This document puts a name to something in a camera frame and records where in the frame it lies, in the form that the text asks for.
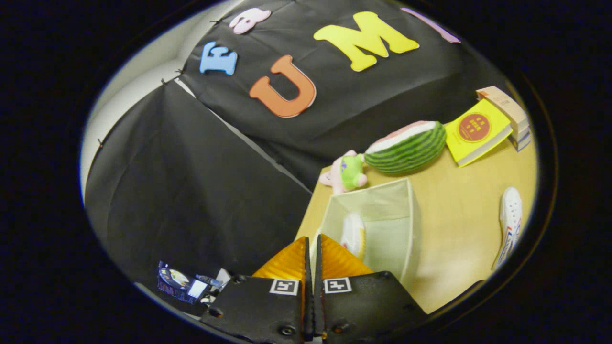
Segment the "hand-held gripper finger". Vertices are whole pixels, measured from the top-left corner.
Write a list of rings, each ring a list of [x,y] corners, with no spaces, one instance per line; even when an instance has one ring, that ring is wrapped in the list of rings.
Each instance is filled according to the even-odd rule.
[[[200,322],[249,344],[303,344],[312,340],[310,242],[304,236],[251,276],[233,276]]]
[[[391,344],[427,319],[389,271],[374,272],[334,239],[317,237],[315,335],[326,344]]]

